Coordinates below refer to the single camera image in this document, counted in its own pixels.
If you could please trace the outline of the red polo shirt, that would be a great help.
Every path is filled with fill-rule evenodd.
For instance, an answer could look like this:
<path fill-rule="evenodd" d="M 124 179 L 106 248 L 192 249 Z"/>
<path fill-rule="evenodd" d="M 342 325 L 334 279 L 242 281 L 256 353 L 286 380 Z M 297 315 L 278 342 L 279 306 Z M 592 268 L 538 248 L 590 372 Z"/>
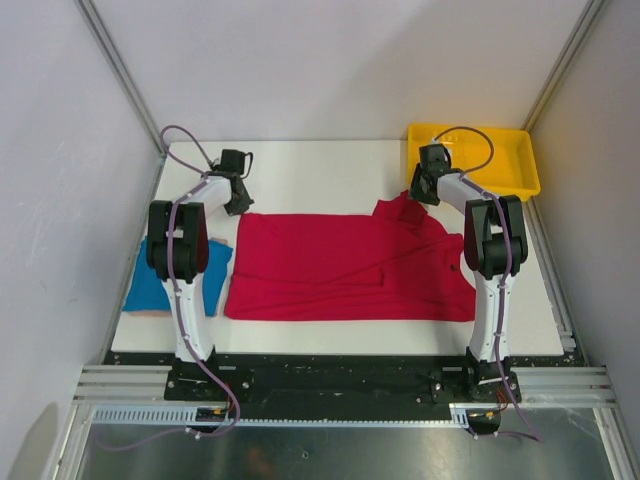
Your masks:
<path fill-rule="evenodd" d="M 463 240 L 401 193 L 369 215 L 246 214 L 224 313 L 234 320 L 475 318 Z"/>

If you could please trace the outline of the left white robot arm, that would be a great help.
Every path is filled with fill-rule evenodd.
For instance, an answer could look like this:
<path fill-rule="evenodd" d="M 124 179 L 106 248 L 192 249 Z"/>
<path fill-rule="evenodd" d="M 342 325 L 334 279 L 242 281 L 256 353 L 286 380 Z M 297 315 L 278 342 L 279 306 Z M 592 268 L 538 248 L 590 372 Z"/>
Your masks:
<path fill-rule="evenodd" d="M 149 206 L 146 262 L 161 280 L 176 331 L 176 357 L 209 360 L 214 342 L 206 326 L 204 272 L 209 262 L 207 218 L 222 209 L 241 215 L 253 204 L 238 173 L 214 172 L 177 199 Z"/>

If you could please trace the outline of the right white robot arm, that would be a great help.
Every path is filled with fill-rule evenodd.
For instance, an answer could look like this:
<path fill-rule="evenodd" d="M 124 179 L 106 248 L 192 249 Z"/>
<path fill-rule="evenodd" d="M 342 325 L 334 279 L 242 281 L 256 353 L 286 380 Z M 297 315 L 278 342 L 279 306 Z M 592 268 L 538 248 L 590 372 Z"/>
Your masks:
<path fill-rule="evenodd" d="M 515 277 L 528 258 L 520 198 L 487 191 L 444 163 L 417 165 L 409 196 L 433 206 L 447 203 L 464 216 L 463 253 L 474 276 L 476 300 L 463 393 L 473 401 L 499 391 L 514 399 L 518 383 L 510 373 L 508 309 Z"/>

